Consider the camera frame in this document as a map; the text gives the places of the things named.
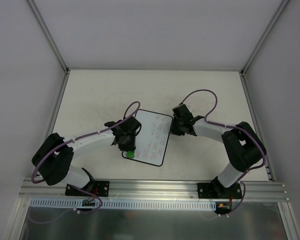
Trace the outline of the green whiteboard eraser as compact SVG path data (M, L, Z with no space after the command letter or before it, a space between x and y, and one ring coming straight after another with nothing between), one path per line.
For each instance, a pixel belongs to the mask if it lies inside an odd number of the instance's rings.
M134 158L135 157L135 152L134 151L127 151L126 152L126 157L127 158Z

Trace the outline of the small black-framed whiteboard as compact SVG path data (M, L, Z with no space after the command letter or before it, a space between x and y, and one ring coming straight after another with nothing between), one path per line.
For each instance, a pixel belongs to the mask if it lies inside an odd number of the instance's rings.
M141 131L135 139L134 158L126 157L125 151L122 153L122 157L155 167L162 166L173 117L140 109L135 118L141 123Z

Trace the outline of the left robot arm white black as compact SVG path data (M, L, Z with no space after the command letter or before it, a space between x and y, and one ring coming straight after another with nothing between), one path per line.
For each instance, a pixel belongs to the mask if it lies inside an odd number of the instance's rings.
M50 134L31 159L34 184L45 182L49 186L65 183L88 196L97 187L97 181L85 168L72 165L72 161L98 148L118 146L122 152L136 149L136 136L142 124L133 116L123 120L109 121L105 129L81 136L62 137Z

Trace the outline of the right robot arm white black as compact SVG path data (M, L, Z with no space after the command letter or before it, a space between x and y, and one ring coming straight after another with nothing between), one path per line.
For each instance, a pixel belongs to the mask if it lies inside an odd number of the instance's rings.
M212 122L204 116L193 116L181 103L172 109L170 133L176 136L206 137L224 145L229 163L209 184L198 187L200 199L226 199L236 194L239 181L257 162L266 157L267 151L249 125L242 121L237 125Z

